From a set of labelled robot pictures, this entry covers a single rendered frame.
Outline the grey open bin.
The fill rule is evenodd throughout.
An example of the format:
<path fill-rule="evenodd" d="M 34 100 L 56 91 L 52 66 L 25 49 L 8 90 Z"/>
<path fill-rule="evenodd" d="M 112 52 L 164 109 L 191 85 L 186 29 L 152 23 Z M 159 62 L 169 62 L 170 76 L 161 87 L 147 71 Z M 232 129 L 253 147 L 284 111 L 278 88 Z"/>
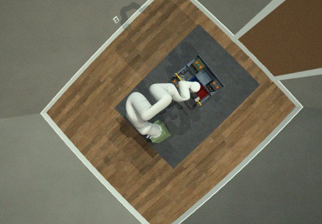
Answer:
<path fill-rule="evenodd" d="M 181 75 L 183 75 L 184 77 L 182 78 L 182 76 Z M 189 79 L 191 79 L 192 77 L 194 76 L 194 74 L 193 74 L 193 72 L 189 69 L 189 68 L 187 68 L 186 70 L 184 70 L 180 75 L 179 75 L 179 77 L 181 78 L 181 80 L 185 80 L 185 77 L 187 77 L 187 80 L 185 80 L 185 81 L 188 81 Z"/>

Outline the red bin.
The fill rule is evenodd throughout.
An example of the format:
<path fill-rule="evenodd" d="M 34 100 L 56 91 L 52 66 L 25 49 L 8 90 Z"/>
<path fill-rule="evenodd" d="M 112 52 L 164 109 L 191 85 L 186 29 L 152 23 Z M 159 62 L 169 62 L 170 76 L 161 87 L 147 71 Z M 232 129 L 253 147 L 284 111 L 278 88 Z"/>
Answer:
<path fill-rule="evenodd" d="M 196 92 L 195 92 L 196 93 Z M 198 93 L 196 93 L 199 97 L 200 97 L 200 100 L 202 98 L 204 98 L 207 94 L 209 94 L 209 92 L 204 88 L 204 86 L 201 86 L 200 87 L 200 90 L 198 91 Z"/>

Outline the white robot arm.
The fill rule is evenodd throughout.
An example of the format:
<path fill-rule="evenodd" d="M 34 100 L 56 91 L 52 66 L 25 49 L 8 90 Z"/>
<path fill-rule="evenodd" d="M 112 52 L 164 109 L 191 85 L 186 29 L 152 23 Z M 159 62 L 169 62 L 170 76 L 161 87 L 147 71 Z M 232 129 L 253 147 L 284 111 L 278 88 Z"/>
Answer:
<path fill-rule="evenodd" d="M 189 91 L 190 90 L 190 91 Z M 178 91 L 172 83 L 157 83 L 152 84 L 149 88 L 151 97 L 155 100 L 152 106 L 146 97 L 139 92 L 134 92 L 129 95 L 126 101 L 126 117 L 133 122 L 135 128 L 148 138 L 157 138 L 162 133 L 162 128 L 158 124 L 149 123 L 157 113 L 165 109 L 172 101 L 181 102 L 190 99 L 190 93 L 195 102 L 200 100 L 195 92 L 200 90 L 198 82 L 188 82 L 181 80 L 178 82 Z"/>

